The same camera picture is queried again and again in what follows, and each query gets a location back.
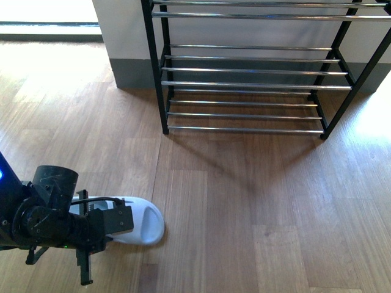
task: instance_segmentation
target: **black cable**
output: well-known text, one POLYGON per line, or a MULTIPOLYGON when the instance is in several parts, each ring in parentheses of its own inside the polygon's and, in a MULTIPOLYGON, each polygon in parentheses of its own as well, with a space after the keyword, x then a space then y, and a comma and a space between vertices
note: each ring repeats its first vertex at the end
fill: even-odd
POLYGON ((105 200, 114 201, 117 205, 123 203, 122 200, 116 197, 96 197, 96 198, 87 198, 85 200, 74 201, 71 203, 71 206, 75 204, 90 203, 91 201, 105 201, 105 200))

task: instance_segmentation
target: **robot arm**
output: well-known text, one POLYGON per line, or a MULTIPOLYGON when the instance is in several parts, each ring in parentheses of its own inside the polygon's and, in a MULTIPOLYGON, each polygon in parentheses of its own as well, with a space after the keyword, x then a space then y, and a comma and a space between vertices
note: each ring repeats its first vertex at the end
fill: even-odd
POLYGON ((56 166, 39 166, 32 182, 21 182, 0 153, 0 250, 29 250, 26 264, 35 264, 49 248, 74 248, 81 284, 92 283, 90 255, 103 251, 108 234, 134 228, 130 206, 118 198, 90 198, 86 190, 72 202, 78 174, 56 166), (92 201, 112 200, 112 209, 89 209, 92 201), (70 206, 79 204, 79 214, 70 206), (37 253, 37 246, 42 247, 37 253))

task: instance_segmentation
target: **white wall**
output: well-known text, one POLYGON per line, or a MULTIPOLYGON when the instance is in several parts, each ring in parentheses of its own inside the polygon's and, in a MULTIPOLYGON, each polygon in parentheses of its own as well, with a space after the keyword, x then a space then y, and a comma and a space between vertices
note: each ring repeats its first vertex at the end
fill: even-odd
MULTIPOLYGON (((144 21, 140 0, 93 0, 100 22, 103 39, 109 57, 112 59, 149 59, 148 45, 145 34, 144 21)), ((171 11, 188 7, 169 7, 171 11)), ((213 11, 226 12, 232 8, 212 7, 213 11)), ((210 12, 207 7, 197 7, 193 11, 210 12)), ((292 9, 258 10, 262 13, 290 13, 292 9)), ((240 13, 254 12, 254 9, 241 9, 240 13)), ((344 10, 326 9, 297 9, 299 14, 341 14, 344 10)), ((382 10, 361 10, 360 14, 386 15, 382 10)), ((330 46, 340 25, 336 21, 259 21, 259 20, 212 20, 212 19, 170 19, 172 43, 211 43, 211 44, 247 44, 273 46, 330 46)), ((156 41, 159 45, 158 55, 162 46, 160 20, 156 24, 156 41)), ((381 41, 388 28, 387 23, 353 23, 345 41, 342 52, 348 62, 367 62, 381 41)), ((243 52, 222 50, 221 52, 203 51, 211 55, 242 55, 243 52)), ((246 55, 277 57, 323 57, 318 52, 269 52, 246 51, 246 55)), ((382 63, 391 63, 391 49, 389 48, 381 60, 382 63)))

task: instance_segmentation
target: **gray baseboard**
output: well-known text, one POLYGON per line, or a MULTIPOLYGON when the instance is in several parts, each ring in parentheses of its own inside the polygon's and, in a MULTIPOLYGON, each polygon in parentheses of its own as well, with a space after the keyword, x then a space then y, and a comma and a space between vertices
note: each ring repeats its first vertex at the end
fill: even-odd
MULTIPOLYGON (((110 59, 117 87, 119 88, 154 88, 153 75, 150 60, 140 59, 110 59)), ((364 63, 349 63, 351 71, 358 77, 364 69, 364 63)), ((271 63, 271 62, 208 62, 181 61, 174 64, 181 67, 209 67, 209 68, 248 68, 248 69, 279 69, 279 70, 319 70, 320 64, 302 63, 271 63)), ((391 70, 391 64, 379 63, 369 76, 364 86, 363 92, 375 92, 381 82, 391 70)), ((338 65, 333 65, 331 71, 339 71, 338 65)), ((256 82, 275 84, 312 84, 314 77, 308 76, 282 76, 265 74, 227 74, 227 73, 180 73, 174 75, 176 81, 216 81, 216 82, 256 82)), ((348 85, 345 78, 327 77, 325 85, 348 85)))
POLYGON ((96 42, 103 43, 102 35, 40 35, 40 34, 0 34, 1 41, 9 42, 72 42, 86 43, 96 42))

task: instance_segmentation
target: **white slipper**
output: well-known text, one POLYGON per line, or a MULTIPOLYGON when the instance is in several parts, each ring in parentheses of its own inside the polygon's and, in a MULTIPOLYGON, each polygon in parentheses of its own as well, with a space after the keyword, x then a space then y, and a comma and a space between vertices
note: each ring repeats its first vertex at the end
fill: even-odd
MULTIPOLYGON (((154 245, 164 234, 164 219, 160 210, 150 201, 139 197, 116 197, 125 200, 126 206, 132 207, 134 228, 131 232, 108 234, 113 241, 125 244, 154 245)), ((113 201, 93 201, 94 209, 114 208, 113 201)), ((71 206, 69 212, 79 214, 79 206, 71 206)))

